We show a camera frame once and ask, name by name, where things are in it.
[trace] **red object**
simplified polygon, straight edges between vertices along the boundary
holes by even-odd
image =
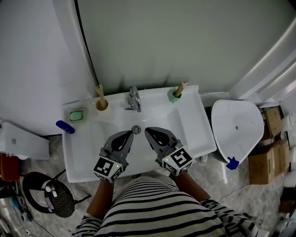
[[[7,157],[6,154],[0,154],[0,171],[4,181],[18,181],[19,158],[16,156]]]

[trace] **black and white striped shirt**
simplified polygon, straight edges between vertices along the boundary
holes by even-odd
[[[104,220],[86,214],[72,236],[257,236],[255,224],[218,202],[139,177],[114,194]]]

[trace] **chrome faucet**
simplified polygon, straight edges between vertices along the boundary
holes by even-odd
[[[141,112],[141,99],[136,86],[131,86],[129,91],[129,104],[131,107],[125,108],[125,110],[137,110]]]

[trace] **floor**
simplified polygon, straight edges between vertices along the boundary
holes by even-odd
[[[47,161],[36,161],[27,159],[21,163],[21,173],[27,174],[31,171],[44,173],[54,177],[65,169],[62,137],[50,138],[51,159]],[[167,174],[163,169],[157,170],[159,174]],[[248,162],[245,160],[236,170],[226,169],[227,179],[224,180],[222,163],[212,156],[209,156],[206,163],[195,163],[190,169],[189,174],[194,180],[204,188],[212,197],[221,204],[232,208],[240,213],[247,212],[249,215],[257,216],[263,220],[260,229],[271,231],[278,221],[278,205],[283,190],[284,175],[274,179],[268,185],[249,185]],[[79,200],[96,192],[98,181],[85,183],[68,183],[67,177],[63,174],[60,178],[70,189],[75,199]],[[119,190],[130,178],[117,179],[115,191]],[[33,197],[40,203],[45,203],[42,192],[34,191]],[[88,199],[75,206],[73,215],[69,218],[60,218],[54,214],[43,214],[32,209],[34,220],[46,228],[53,236],[70,236],[73,228],[80,222],[89,202]],[[18,220],[17,213],[12,208],[10,199],[0,200],[0,215],[9,223],[13,236],[28,236],[25,229],[32,236],[50,236],[34,222],[23,222]]]

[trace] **drain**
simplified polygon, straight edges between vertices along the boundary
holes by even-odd
[[[141,128],[138,125],[135,125],[131,128],[131,131],[133,132],[133,134],[139,134],[141,132]]]

